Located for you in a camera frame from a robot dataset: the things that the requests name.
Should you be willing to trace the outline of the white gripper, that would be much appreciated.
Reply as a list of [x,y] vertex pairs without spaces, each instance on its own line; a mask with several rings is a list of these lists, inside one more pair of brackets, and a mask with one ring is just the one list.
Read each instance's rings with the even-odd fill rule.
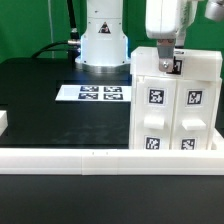
[[194,22],[198,2],[195,0],[146,0],[147,36],[157,41],[159,70],[171,72],[175,40],[183,41]]

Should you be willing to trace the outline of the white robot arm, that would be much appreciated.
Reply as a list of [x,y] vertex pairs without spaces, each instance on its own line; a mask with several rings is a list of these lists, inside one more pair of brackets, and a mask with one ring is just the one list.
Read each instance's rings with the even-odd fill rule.
[[[79,69],[116,73],[130,69],[128,38],[123,32],[123,0],[86,0],[87,28],[81,36]],[[193,23],[197,0],[146,0],[147,37],[157,41],[159,70],[174,68],[174,48],[183,46]]]

